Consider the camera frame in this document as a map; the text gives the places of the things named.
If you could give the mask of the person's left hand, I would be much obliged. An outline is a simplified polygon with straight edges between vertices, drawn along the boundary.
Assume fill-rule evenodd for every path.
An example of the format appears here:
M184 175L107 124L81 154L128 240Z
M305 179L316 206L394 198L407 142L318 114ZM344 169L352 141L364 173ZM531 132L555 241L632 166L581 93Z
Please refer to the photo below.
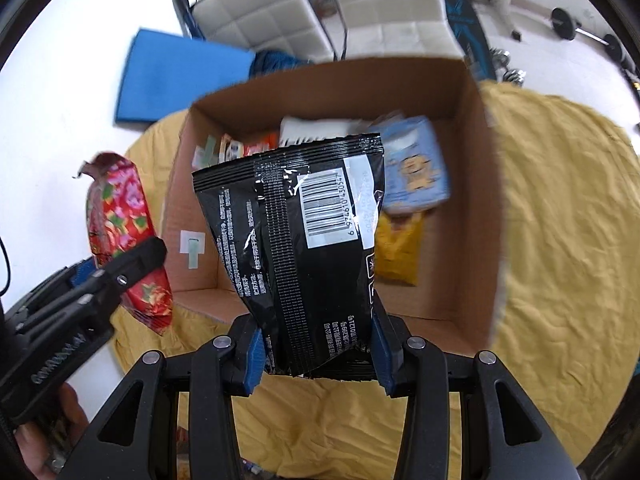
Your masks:
M58 390L58 398L64 415L70 421L70 442L76 444L89 426L88 417L79 403L76 390L68 382ZM34 422L26 422L17 428L14 436L28 470L38 480L55 480L56 473L47 465L50 445L38 426Z

